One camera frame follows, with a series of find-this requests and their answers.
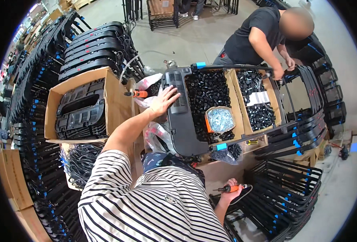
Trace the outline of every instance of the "white label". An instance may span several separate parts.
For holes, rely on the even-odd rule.
[[[259,103],[268,103],[270,101],[267,91],[260,93],[253,93],[249,96],[250,102],[247,106],[252,106]]]
[[[169,1],[162,1],[162,7],[163,8],[169,7]]]

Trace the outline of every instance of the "sneaker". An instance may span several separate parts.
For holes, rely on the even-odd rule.
[[[188,13],[184,13],[184,14],[178,13],[178,16],[186,18],[188,16]]]

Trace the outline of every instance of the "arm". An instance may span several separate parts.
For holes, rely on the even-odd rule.
[[[289,54],[287,53],[287,49],[286,46],[284,44],[280,44],[277,45],[277,50],[279,52],[279,54],[281,54],[281,56],[283,57],[283,59],[286,60],[286,64],[288,66],[287,70],[294,70],[295,68],[295,61],[289,56]]]
[[[232,179],[229,179],[227,184],[225,184],[225,185],[235,186],[237,184],[238,184],[238,182],[236,181],[236,179],[232,178]],[[221,226],[224,225],[224,217],[226,215],[229,204],[231,203],[232,200],[234,200],[234,198],[236,198],[237,196],[240,195],[242,189],[243,189],[243,187],[239,184],[239,189],[237,191],[230,192],[230,193],[225,193],[225,192],[221,193],[220,200],[215,207],[215,214],[216,214],[217,218],[219,219]]]
[[[266,35],[257,27],[251,27],[249,42],[256,53],[265,60],[272,68],[282,69],[278,58],[275,57],[273,50],[267,42]]]
[[[127,149],[137,139],[142,129],[153,119],[165,113],[168,107],[180,96],[180,93],[177,93],[172,97],[176,91],[177,88],[173,88],[173,86],[165,88],[161,95],[156,97],[152,105],[143,113],[119,125],[108,138],[102,152],[117,149],[127,153]]]

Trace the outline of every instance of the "white plastic bag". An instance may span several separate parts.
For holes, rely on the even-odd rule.
[[[173,148],[172,138],[166,129],[167,123],[159,124],[156,122],[150,122],[149,126],[145,132],[145,139],[149,147],[153,152],[167,152],[166,149],[162,146],[161,142],[157,139],[157,136],[162,139],[166,146],[168,147],[171,154],[176,154],[175,149]]]
[[[162,78],[162,74],[161,73],[157,73],[151,76],[147,76],[144,79],[140,80],[136,85],[135,85],[135,89],[140,90],[140,91],[144,91],[146,89],[149,88],[149,86],[151,86],[152,84],[156,83],[157,81],[159,81]],[[158,90],[158,95],[160,95],[162,92],[162,86],[159,87]],[[149,108],[150,104],[152,104],[153,100],[156,97],[148,97],[148,98],[135,98],[135,102],[142,108]]]

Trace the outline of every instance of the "concrete floor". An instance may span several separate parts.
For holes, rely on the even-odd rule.
[[[287,2],[292,6],[303,5],[303,2],[298,0]],[[223,9],[212,13],[210,8],[205,8],[198,21],[181,18],[178,29],[152,32],[147,20],[145,1],[143,6],[144,19],[137,22],[132,38],[144,64],[154,69],[164,69],[163,61],[170,59],[174,59],[180,66],[188,66],[195,62],[211,64],[229,36],[258,8],[251,0],[240,0],[239,14],[236,16],[226,14]],[[348,107],[346,129],[357,130],[357,71],[349,71],[357,70],[355,44],[329,3],[324,0],[313,1],[309,11],[315,21],[315,33],[331,57],[339,82],[343,85],[344,100]],[[91,27],[124,20],[120,0],[96,0],[81,8],[79,14],[85,17]],[[159,53],[146,53],[150,50]],[[275,54],[286,67],[280,55],[276,51]],[[295,94],[297,103],[304,106],[306,99],[299,94],[305,91],[300,92],[300,88],[296,86],[291,88],[291,91]],[[293,241],[331,241],[346,220],[357,197],[357,152],[351,153],[346,161],[337,159],[338,152],[337,149],[333,149],[329,158],[317,164],[317,167],[324,170],[320,198],[310,221]],[[243,170],[254,164],[252,155],[248,155],[238,166],[218,162],[200,167],[206,177],[207,192],[211,193],[212,189],[222,186],[231,177],[241,179]],[[234,225],[244,241],[266,240],[249,220],[238,221]]]

